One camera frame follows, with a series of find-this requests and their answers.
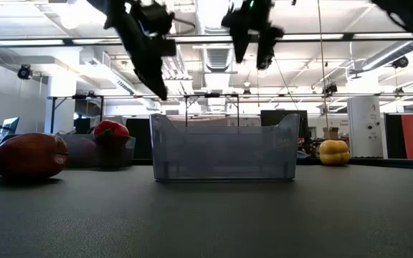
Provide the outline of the yellow bell pepper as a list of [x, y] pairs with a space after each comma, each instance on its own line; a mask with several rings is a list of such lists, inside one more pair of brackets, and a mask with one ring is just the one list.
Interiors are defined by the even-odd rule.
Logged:
[[321, 163], [327, 166], [346, 165], [350, 160], [347, 144], [342, 140], [325, 140], [319, 147]]

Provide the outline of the black partition panel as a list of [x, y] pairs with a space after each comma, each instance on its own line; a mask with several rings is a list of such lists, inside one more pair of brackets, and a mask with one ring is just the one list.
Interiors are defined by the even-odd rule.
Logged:
[[125, 126], [130, 136], [135, 138], [133, 157], [137, 160], [152, 159], [151, 127], [148, 118], [128, 118]]

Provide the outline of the black ceiling spotlight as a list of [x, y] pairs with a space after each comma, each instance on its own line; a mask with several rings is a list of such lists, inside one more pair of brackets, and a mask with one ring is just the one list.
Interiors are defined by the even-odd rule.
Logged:
[[17, 77], [20, 80], [30, 80], [32, 79], [33, 71], [30, 64], [22, 64], [17, 72]]

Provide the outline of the slanted silver ceiling duct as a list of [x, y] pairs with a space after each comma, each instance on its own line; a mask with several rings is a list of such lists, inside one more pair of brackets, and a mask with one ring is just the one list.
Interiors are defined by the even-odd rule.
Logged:
[[396, 42], [364, 60], [362, 70], [375, 70], [413, 51], [413, 41]]

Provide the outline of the black overhead frame bar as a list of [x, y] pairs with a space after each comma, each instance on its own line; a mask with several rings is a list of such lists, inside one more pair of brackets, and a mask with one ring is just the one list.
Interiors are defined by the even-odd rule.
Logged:
[[[173, 35], [169, 36], [177, 44], [230, 44], [232, 38], [227, 34], [216, 35]], [[367, 42], [367, 41], [412, 41], [409, 32], [346, 32], [346, 33], [306, 33], [286, 34], [277, 39], [278, 43], [296, 42]], [[0, 39], [0, 48], [22, 47], [73, 47], [73, 46], [116, 46], [121, 44], [118, 37], [96, 38], [30, 38]]]

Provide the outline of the translucent grey plastic bin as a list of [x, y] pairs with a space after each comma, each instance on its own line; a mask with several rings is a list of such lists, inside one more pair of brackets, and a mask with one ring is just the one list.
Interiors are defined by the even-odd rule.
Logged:
[[92, 134], [60, 135], [68, 150], [68, 168], [117, 169], [131, 166], [136, 139], [130, 136]]
[[255, 127], [175, 127], [150, 116], [158, 181], [287, 181], [295, 178], [300, 117]]

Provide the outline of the large dark red bell pepper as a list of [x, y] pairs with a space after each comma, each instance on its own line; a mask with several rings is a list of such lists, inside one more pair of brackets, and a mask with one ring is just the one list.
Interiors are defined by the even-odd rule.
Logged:
[[64, 140], [46, 133], [26, 133], [0, 145], [0, 176], [10, 179], [44, 179], [60, 173], [67, 162]]

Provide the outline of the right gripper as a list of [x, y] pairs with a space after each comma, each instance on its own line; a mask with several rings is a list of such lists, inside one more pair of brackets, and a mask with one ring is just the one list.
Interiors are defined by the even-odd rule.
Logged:
[[244, 0], [238, 9], [231, 5], [222, 18], [221, 25], [228, 28], [232, 37], [236, 63], [241, 63], [244, 58], [252, 30], [259, 32], [256, 68], [266, 70], [272, 64], [277, 38], [285, 35], [282, 28], [272, 27], [269, 20], [274, 5], [273, 0]]

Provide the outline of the computer monitor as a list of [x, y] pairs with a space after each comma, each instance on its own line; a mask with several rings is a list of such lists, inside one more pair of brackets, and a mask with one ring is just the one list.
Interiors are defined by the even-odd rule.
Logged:
[[6, 136], [15, 134], [18, 122], [19, 117], [7, 118], [3, 121], [3, 124], [0, 127], [0, 143], [4, 141]]

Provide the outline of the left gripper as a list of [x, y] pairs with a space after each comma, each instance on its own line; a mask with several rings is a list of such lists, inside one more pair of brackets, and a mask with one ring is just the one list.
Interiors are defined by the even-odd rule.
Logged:
[[105, 29], [113, 28], [129, 53], [138, 79], [161, 100], [167, 100], [161, 66], [163, 57], [176, 55], [176, 43], [167, 34], [145, 32], [130, 14], [135, 0], [108, 0]]

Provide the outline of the red bell pepper green stem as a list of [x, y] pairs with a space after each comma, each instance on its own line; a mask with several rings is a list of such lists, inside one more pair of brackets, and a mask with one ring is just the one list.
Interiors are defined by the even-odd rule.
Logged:
[[115, 168], [123, 165], [126, 144], [130, 139], [127, 127], [111, 120], [103, 120], [93, 131], [100, 166]]

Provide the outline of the silver ceiling air duct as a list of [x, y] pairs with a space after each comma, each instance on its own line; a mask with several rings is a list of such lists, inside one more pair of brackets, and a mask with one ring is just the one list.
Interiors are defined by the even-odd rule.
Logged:
[[232, 75], [234, 50], [227, 39], [228, 28], [221, 25], [222, 19], [230, 10], [241, 7], [243, 0], [194, 0], [196, 20], [201, 35], [213, 36], [212, 43], [201, 45], [204, 66], [204, 86], [208, 93], [224, 95], [229, 92]]

